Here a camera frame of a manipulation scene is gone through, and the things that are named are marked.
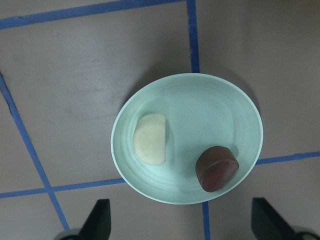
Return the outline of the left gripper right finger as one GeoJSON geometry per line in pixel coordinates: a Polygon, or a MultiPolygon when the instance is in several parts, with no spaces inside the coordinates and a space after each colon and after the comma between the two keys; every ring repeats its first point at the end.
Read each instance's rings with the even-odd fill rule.
{"type": "Polygon", "coordinates": [[[299,240],[300,236],[263,197],[251,203],[251,229],[257,240],[299,240]]]}

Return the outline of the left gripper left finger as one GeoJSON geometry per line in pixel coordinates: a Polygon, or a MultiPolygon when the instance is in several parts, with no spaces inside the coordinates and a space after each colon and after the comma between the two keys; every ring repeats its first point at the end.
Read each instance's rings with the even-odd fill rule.
{"type": "Polygon", "coordinates": [[[108,240],[111,234],[109,199],[99,199],[94,205],[78,237],[80,240],[108,240]]]}

